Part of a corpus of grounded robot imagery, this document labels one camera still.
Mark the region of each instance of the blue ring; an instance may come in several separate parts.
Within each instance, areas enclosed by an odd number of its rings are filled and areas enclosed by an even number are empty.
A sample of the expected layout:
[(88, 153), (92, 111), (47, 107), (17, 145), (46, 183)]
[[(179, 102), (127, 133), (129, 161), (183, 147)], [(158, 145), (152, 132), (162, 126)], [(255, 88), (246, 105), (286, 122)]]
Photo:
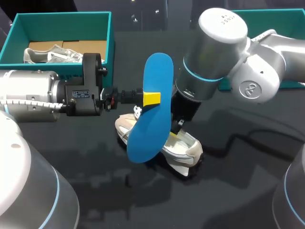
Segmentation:
[(193, 72), (192, 72), (190, 69), (188, 69), (188, 67), (186, 66), (185, 61), (184, 61), (184, 57), (183, 57), (183, 65), (184, 65), (185, 69), (187, 70), (187, 72), (188, 72), (189, 74), (191, 74), (192, 76), (196, 77), (196, 78), (199, 79), (199, 80), (203, 80), (203, 81), (207, 81), (207, 82), (217, 82), (217, 81), (220, 81), (220, 80), (223, 79), (223, 77), (222, 77), (222, 78), (220, 78), (220, 79), (210, 80), (210, 79), (202, 78), (200, 75), (197, 75), (197, 74), (193, 73)]
[(301, 219), (301, 217), (297, 214), (297, 212), (295, 211), (294, 207), (292, 207), (292, 204), (290, 203), (290, 200), (288, 198), (288, 194), (287, 194), (287, 188), (286, 188), (286, 177), (287, 177), (287, 173), (288, 173), (288, 170), (289, 168), (287, 169), (287, 172), (285, 174), (285, 179), (284, 179), (284, 191), (285, 191), (285, 196), (286, 196), (286, 199), (287, 199), (287, 202), (289, 204), (289, 207), (291, 208), (292, 212), (295, 214), (295, 216), (299, 219), (299, 221), (305, 226), (305, 222)]
[(5, 111), (6, 113), (10, 114), (7, 105), (4, 105), (4, 111)]
[(55, 207), (57, 205), (57, 201), (58, 201), (58, 196), (59, 196), (59, 179), (58, 179), (58, 175), (57, 175), (57, 172), (56, 170), (54, 169), (54, 172), (55, 172), (55, 175), (56, 175), (56, 179), (57, 179), (57, 192), (56, 192), (56, 197), (55, 197), (55, 201), (54, 201), (54, 204), (53, 204), (53, 207), (49, 213), (49, 215), (47, 216), (46, 220), (43, 222), (43, 224), (38, 228), (38, 229), (43, 229), (44, 226), (48, 223), (48, 221), (50, 220), (54, 210), (55, 210)]

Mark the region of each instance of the logo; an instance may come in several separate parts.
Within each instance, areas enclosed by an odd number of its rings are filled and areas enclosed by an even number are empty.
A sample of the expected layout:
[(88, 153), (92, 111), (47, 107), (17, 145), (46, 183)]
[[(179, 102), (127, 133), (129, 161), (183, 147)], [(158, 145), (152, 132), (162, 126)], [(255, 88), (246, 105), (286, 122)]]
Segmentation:
[(257, 99), (262, 94), (262, 88), (257, 82), (244, 81), (239, 86), (239, 92), (246, 99)]
[(248, 87), (247, 87), (247, 88), (245, 89), (245, 91), (244, 91), (245, 95), (248, 96), (248, 97), (250, 97), (250, 96), (252, 95), (252, 93), (253, 93), (253, 91), (255, 90), (256, 87), (257, 87), (257, 86), (256, 86), (256, 84), (254, 84), (254, 83), (249, 84)]

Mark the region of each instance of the cardboard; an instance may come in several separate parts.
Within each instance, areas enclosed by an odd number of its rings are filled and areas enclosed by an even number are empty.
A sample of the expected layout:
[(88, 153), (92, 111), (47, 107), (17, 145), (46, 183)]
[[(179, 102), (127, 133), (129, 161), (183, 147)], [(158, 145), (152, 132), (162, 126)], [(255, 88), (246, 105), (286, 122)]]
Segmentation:
[(29, 48), (36, 51), (47, 51), (53, 47), (53, 45), (58, 45), (62, 47), (63, 41), (55, 41), (55, 42), (30, 42)]
[(81, 54), (86, 52), (99, 53), (101, 58), (105, 60), (107, 41), (64, 41), (62, 47), (64, 49), (72, 49)]

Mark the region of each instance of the teal box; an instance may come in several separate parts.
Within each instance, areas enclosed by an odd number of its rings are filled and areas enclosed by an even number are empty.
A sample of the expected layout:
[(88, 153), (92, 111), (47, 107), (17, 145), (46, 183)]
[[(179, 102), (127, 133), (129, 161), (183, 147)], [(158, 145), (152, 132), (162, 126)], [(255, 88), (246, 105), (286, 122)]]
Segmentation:
[[(248, 37), (253, 38), (262, 32), (274, 29), (278, 34), (305, 40), (304, 9), (278, 10), (235, 10), (248, 26)], [(224, 78), (219, 83), (219, 90), (229, 91), (230, 82)], [(293, 81), (282, 81), (280, 89), (304, 88)]]
[(103, 86), (112, 85), (114, 37), (111, 12), (19, 13), (0, 53), (0, 69), (55, 71), (61, 79), (82, 76), (81, 63), (23, 63), (29, 42), (107, 41)]

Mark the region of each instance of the metal cylinder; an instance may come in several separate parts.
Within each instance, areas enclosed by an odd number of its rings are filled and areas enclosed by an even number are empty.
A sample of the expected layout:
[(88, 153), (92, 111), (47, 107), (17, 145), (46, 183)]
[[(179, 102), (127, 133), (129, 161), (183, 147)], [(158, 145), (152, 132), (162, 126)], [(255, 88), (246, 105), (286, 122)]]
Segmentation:
[[(3, 117), (12, 127), (14, 120)], [(0, 228), (76, 229), (80, 210), (73, 188), (18, 133), (0, 129)]]
[(211, 98), (249, 46), (247, 33), (247, 25), (237, 14), (220, 8), (204, 11), (176, 79), (178, 91), (196, 102)]
[(272, 208), (279, 229), (305, 228), (305, 146), (278, 185)]
[[(0, 70), (0, 99), (25, 99), (57, 103), (53, 91), (58, 75), (52, 71)], [(59, 113), (49, 108), (27, 105), (6, 105), (0, 110), (12, 115), (17, 122), (52, 122)]]

